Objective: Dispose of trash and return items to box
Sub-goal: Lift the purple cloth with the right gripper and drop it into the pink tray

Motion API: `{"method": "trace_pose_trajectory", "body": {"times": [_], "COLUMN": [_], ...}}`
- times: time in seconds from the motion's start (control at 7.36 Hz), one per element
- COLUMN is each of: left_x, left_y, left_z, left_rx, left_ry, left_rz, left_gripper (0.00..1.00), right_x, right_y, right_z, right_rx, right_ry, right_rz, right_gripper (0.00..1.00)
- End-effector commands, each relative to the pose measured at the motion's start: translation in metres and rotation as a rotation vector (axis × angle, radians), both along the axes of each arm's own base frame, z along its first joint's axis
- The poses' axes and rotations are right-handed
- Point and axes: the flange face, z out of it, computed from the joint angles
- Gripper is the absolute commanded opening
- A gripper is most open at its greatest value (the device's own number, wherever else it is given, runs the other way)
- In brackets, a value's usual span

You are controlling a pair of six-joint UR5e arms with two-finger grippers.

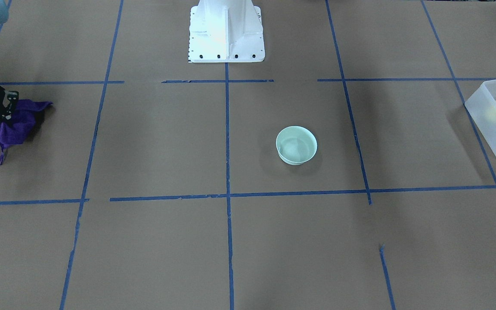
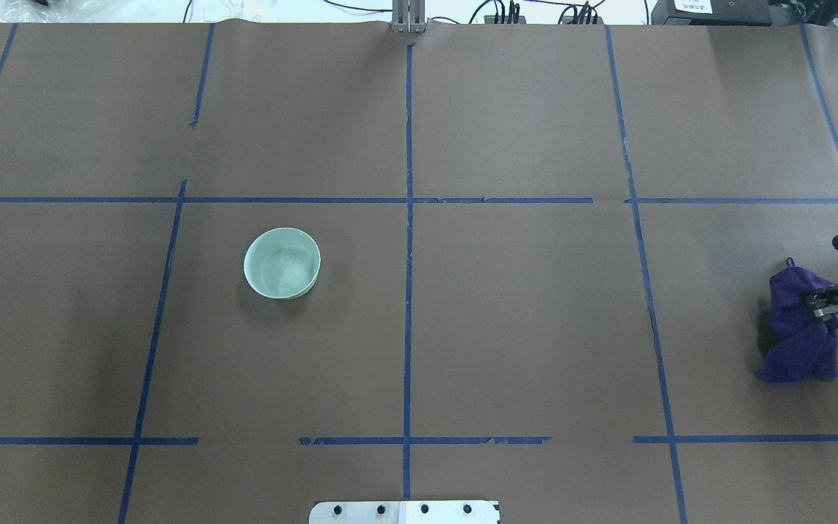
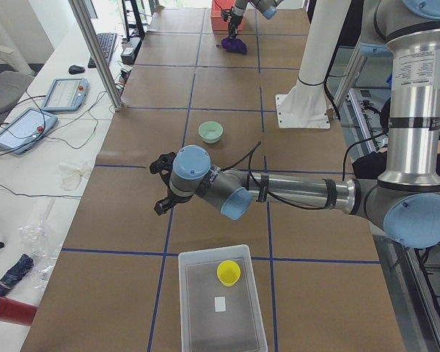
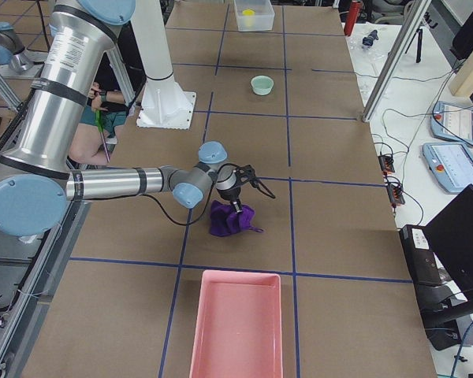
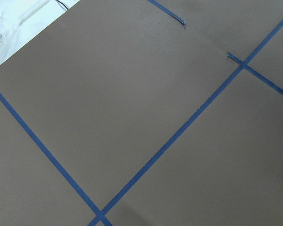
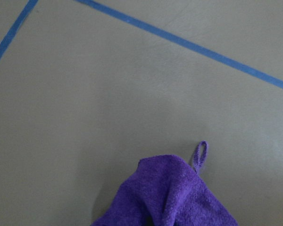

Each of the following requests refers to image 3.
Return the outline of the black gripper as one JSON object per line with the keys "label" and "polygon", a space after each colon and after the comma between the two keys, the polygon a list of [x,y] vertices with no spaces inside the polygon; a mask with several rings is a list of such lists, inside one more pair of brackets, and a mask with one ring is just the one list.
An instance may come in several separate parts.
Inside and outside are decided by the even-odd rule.
{"label": "black gripper", "polygon": [[245,13],[244,8],[231,7],[230,8],[230,22],[228,23],[228,38],[234,40],[238,36],[238,26],[243,20]]}
{"label": "black gripper", "polygon": [[167,197],[155,203],[154,211],[158,216],[166,214],[177,204],[187,203],[193,197],[192,191],[180,190],[176,187],[168,186]]}

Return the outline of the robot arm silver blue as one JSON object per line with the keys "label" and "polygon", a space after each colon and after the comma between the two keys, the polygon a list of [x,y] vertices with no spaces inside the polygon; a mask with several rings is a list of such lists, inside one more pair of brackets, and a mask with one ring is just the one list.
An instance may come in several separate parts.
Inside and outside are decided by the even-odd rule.
{"label": "robot arm silver blue", "polygon": [[337,182],[222,169],[204,148],[189,145],[151,163],[150,172],[167,187],[155,212],[198,196],[236,220],[253,202],[278,201],[303,210],[340,209],[407,247],[439,243],[440,1],[369,1],[363,14],[362,44],[393,55],[389,149],[380,176]]}

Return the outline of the person black sleeve forearm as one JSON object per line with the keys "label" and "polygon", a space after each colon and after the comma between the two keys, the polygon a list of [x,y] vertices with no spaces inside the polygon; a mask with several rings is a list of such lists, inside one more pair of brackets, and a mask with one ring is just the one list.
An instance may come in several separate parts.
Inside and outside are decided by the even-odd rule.
{"label": "person black sleeve forearm", "polygon": [[[354,174],[361,179],[377,179],[386,170],[387,152],[372,152],[352,163]],[[436,172],[440,176],[440,153],[437,155]]]}

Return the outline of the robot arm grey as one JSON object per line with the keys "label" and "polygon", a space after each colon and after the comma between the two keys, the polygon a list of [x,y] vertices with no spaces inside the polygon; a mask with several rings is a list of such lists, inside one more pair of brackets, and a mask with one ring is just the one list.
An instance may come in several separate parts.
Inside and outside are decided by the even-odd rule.
{"label": "robot arm grey", "polygon": [[277,7],[281,3],[282,0],[236,0],[233,6],[226,11],[228,37],[235,39],[238,36],[238,27],[241,25],[248,4],[259,10],[266,19],[271,19],[275,16]]}

